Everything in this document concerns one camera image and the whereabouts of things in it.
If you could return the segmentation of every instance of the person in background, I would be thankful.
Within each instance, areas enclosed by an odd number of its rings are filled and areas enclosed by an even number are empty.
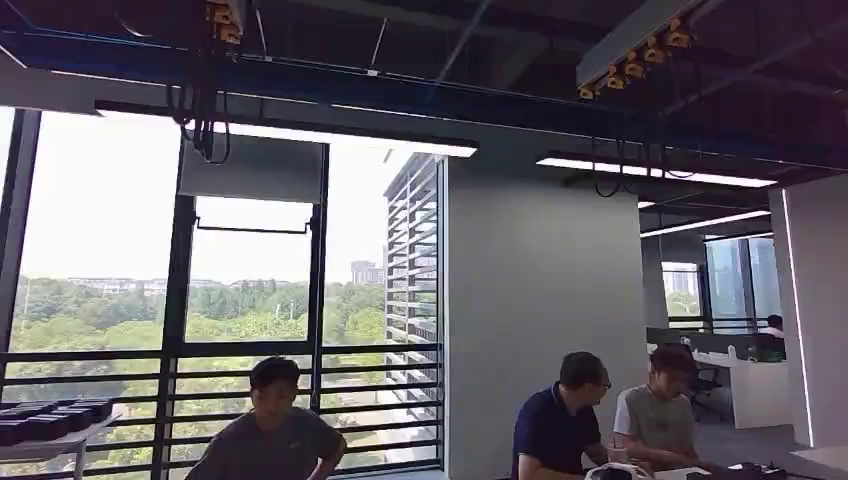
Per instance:
[[[293,406],[299,377],[297,364],[282,357],[256,364],[253,410],[212,439],[186,480],[325,480],[347,445],[317,415]]]
[[[618,396],[613,439],[631,458],[654,470],[713,467],[695,452],[695,417],[683,395],[695,371],[686,350],[661,345],[651,354],[648,383]]]
[[[780,315],[769,315],[766,318],[769,326],[760,329],[760,333],[768,333],[775,338],[784,338],[783,334],[783,317]]]
[[[610,389],[601,360],[589,352],[566,355],[559,381],[530,397],[515,422],[512,480],[583,478],[585,453],[597,465],[607,462],[592,407]]]

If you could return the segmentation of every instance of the black hair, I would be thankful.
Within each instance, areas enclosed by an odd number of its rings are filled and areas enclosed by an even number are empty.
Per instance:
[[[569,390],[575,390],[587,383],[604,383],[606,368],[601,359],[589,352],[569,353],[562,359],[559,369],[559,383]]]
[[[686,345],[660,345],[651,354],[651,368],[658,372],[695,373],[697,366]]]
[[[300,368],[294,361],[285,357],[268,357],[250,371],[250,391],[262,390],[278,380],[296,388],[298,379]]]
[[[766,321],[769,323],[769,327],[783,330],[783,317],[780,315],[769,315]]]

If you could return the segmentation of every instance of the dark t-shirt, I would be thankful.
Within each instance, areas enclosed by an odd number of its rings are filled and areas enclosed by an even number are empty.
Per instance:
[[[295,407],[270,432],[246,413],[212,439],[186,480],[305,480],[319,458],[338,452],[341,441],[339,432],[309,410]]]
[[[601,441],[592,407],[571,415],[559,396],[559,382],[534,394],[521,407],[512,438],[512,480],[518,480],[518,456],[529,455],[560,473],[583,474],[586,447]]]

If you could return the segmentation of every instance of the table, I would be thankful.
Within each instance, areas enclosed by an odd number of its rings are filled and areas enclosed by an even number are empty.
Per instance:
[[[0,464],[46,462],[63,453],[76,455],[74,480],[82,479],[85,470],[85,445],[88,439],[100,432],[121,416],[113,413],[106,420],[93,423],[79,432],[71,432],[64,437],[50,441],[21,442],[11,447],[0,447]]]
[[[648,344],[648,352],[651,351],[651,344]],[[792,423],[787,362],[754,362],[703,352],[694,352],[692,356],[702,365],[728,370],[733,421],[737,429]]]
[[[813,448],[792,452],[811,462],[848,472],[848,446]]]
[[[654,474],[654,478],[656,478],[657,480],[686,480],[686,475],[696,472],[703,473],[704,475],[709,475],[710,473],[698,467],[689,467],[678,468],[677,470],[664,470],[662,472],[657,472]]]

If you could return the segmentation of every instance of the navy polo shirt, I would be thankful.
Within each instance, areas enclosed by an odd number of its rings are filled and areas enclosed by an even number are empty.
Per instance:
[[[560,473],[583,475],[581,456],[601,441],[592,407],[569,413],[559,396],[559,382],[534,394],[521,407],[512,437],[512,480],[518,480],[518,455],[525,454]]]

